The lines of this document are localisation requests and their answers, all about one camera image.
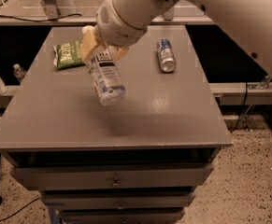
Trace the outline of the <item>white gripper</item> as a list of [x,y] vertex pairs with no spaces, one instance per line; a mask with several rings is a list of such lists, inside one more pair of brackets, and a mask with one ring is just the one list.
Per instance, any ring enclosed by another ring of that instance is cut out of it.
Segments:
[[124,56],[129,50],[127,46],[134,45],[147,32],[148,3],[149,0],[105,0],[97,11],[97,27],[87,25],[82,28],[82,61],[87,63],[104,51],[103,40],[113,45],[108,51],[114,62]]

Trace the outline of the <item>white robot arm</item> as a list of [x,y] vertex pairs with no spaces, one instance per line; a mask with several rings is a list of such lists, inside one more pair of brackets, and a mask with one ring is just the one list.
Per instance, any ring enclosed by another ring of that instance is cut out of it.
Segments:
[[[109,46],[121,57],[157,16],[179,0],[105,0],[82,29],[84,62]],[[272,77],[272,0],[187,0],[200,8]]]

